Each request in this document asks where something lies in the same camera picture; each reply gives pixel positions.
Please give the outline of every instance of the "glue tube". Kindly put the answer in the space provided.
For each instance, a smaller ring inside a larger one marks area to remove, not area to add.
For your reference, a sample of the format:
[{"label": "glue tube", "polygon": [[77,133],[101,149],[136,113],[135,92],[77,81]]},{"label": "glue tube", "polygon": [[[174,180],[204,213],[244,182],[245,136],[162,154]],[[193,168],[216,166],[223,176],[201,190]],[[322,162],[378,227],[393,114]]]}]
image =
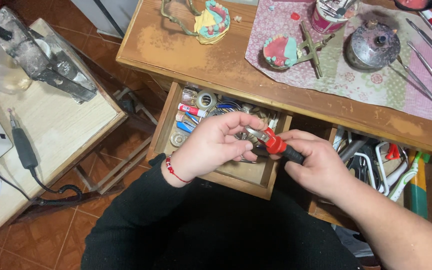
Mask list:
[{"label": "glue tube", "polygon": [[184,105],[183,103],[180,103],[177,106],[177,109],[180,110],[180,111],[183,111],[183,112],[188,112],[188,113],[190,113],[192,115],[196,115],[196,116],[199,116],[199,117],[203,116],[204,113],[205,113],[205,111],[202,110],[202,109],[198,109],[198,108],[195,108],[195,107]]}]

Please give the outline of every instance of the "brown stain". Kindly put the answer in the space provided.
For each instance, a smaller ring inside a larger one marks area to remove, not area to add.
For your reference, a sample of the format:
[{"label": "brown stain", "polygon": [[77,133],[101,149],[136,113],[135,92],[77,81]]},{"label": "brown stain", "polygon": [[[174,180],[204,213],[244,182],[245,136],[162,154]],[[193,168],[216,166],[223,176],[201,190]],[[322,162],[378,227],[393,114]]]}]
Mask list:
[{"label": "brown stain", "polygon": [[161,34],[161,28],[154,24],[139,30],[136,49],[148,63],[158,66],[205,68],[207,49],[195,37],[181,35],[177,40]]},{"label": "brown stain", "polygon": [[424,135],[424,131],[420,125],[411,123],[410,121],[403,120],[397,116],[391,116],[386,125],[393,126],[394,129],[401,133],[408,133],[412,136],[421,137]]}]

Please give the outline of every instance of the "black sweater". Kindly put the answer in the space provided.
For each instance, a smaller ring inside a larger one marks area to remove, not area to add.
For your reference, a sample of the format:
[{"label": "black sweater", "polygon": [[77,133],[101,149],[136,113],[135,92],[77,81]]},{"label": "black sweater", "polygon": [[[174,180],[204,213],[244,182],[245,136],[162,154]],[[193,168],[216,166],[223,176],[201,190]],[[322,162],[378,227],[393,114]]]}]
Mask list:
[{"label": "black sweater", "polygon": [[81,269],[363,269],[331,226],[274,190],[270,201],[152,169],[116,197],[86,237]]}]

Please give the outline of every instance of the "open drawer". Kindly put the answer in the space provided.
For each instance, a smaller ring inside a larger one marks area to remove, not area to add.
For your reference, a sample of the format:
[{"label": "open drawer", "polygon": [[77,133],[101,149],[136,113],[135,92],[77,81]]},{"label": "open drawer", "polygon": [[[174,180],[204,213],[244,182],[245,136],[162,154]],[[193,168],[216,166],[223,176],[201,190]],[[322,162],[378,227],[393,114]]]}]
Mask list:
[{"label": "open drawer", "polygon": [[[171,144],[171,135],[177,131],[175,117],[178,113],[178,104],[181,102],[183,88],[183,84],[176,82],[171,84],[159,124],[156,127],[153,140],[149,146],[147,160],[154,158],[160,153],[170,155],[173,151],[177,150],[177,147]],[[215,93],[240,100],[238,96],[219,93],[217,91]],[[291,119],[290,115],[281,113],[274,129],[275,133],[278,134],[289,130]],[[251,164],[229,161],[216,171],[202,175],[201,178],[269,200],[273,192],[279,161],[274,161],[268,157],[259,157],[258,162],[258,164]]]}]

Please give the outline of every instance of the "brown tile floor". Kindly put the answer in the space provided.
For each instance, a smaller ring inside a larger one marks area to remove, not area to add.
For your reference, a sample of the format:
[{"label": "brown tile floor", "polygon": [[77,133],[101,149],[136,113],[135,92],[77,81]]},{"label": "brown tile floor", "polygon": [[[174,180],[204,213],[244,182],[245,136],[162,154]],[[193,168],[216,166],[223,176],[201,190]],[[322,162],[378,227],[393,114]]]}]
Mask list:
[{"label": "brown tile floor", "polygon": [[[45,19],[60,35],[86,53],[112,76],[133,90],[141,89],[137,95],[155,118],[159,119],[163,103],[154,102],[157,97],[138,79],[135,72],[120,66],[115,61],[120,45],[102,39],[93,24],[70,0],[3,0],[2,2],[20,15],[27,24],[33,23],[38,18]],[[99,181],[148,136],[149,134],[128,128],[123,124],[103,141],[100,146],[101,153],[90,154],[81,162],[81,166],[94,181]],[[123,184],[128,187],[148,168],[147,162],[142,162],[124,177]],[[66,184],[85,188],[72,170],[57,181],[53,188]],[[2,228],[0,230],[0,270],[79,269],[85,248],[84,239],[116,196],[117,194],[114,194]],[[61,195],[46,192],[43,197],[58,199]]]}]

